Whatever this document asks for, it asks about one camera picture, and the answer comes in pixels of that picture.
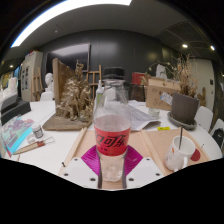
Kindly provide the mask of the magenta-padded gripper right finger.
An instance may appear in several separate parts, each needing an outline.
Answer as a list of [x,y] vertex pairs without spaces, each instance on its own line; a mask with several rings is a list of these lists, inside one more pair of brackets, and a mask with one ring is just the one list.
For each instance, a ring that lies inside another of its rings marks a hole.
[[124,189],[140,188],[162,177],[163,173],[151,157],[143,157],[133,147],[127,147],[122,174]]

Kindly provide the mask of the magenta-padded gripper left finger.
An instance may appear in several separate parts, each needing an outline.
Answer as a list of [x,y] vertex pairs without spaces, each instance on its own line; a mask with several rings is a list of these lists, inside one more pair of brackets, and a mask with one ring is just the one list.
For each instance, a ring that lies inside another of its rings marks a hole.
[[62,177],[84,188],[101,189],[101,164],[96,146],[81,157],[74,157],[62,172]]

